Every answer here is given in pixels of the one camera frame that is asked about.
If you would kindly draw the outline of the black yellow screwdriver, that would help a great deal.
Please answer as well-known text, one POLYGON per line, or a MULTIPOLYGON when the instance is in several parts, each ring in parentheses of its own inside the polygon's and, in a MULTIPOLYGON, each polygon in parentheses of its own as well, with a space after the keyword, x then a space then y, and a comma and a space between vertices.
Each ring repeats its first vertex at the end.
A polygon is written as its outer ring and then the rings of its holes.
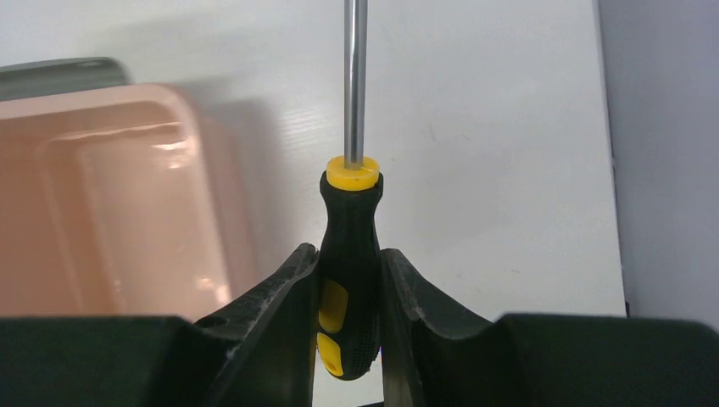
POLYGON ((362 377, 380 348, 375 213, 383 179, 364 152, 367 21, 366 1, 345 2, 343 154, 327 163, 320 179, 327 225, 318 262, 317 346, 326 370, 343 381, 362 377))

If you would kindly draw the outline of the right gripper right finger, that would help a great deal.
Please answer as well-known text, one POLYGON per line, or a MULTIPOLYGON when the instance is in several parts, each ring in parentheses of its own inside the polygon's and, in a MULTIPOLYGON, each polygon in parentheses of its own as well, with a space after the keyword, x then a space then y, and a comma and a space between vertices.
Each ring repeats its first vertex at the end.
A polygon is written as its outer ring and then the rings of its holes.
POLYGON ((386 406, 715 406, 718 335, 692 321, 488 321, 382 252, 386 406))

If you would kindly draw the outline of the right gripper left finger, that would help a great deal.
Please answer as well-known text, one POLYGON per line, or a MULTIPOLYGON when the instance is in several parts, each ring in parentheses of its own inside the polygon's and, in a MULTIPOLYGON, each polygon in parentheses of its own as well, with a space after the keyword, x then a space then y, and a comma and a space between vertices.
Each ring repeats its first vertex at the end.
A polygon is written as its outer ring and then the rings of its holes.
POLYGON ((318 253, 299 245, 228 305, 178 316, 1 321, 4 406, 308 406, 318 253))

